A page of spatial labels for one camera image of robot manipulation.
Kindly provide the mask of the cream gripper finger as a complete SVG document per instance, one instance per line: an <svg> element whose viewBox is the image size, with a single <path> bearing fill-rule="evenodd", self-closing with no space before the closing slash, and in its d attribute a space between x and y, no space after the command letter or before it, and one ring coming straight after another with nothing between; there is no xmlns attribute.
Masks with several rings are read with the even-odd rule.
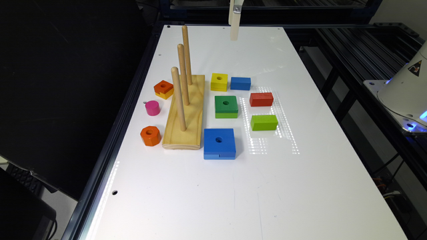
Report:
<svg viewBox="0 0 427 240"><path fill-rule="evenodd" d="M230 0L228 23L231 27L230 39L232 41L238 40L238 31L240 26L241 14L242 14L242 0Z"/></svg>

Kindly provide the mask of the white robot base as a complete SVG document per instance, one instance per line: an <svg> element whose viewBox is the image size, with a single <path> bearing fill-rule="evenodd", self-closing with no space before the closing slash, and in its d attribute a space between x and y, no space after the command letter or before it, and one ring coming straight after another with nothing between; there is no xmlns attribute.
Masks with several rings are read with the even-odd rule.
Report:
<svg viewBox="0 0 427 240"><path fill-rule="evenodd" d="M401 130L426 134L426 45L389 80L366 80L365 87Z"/></svg>

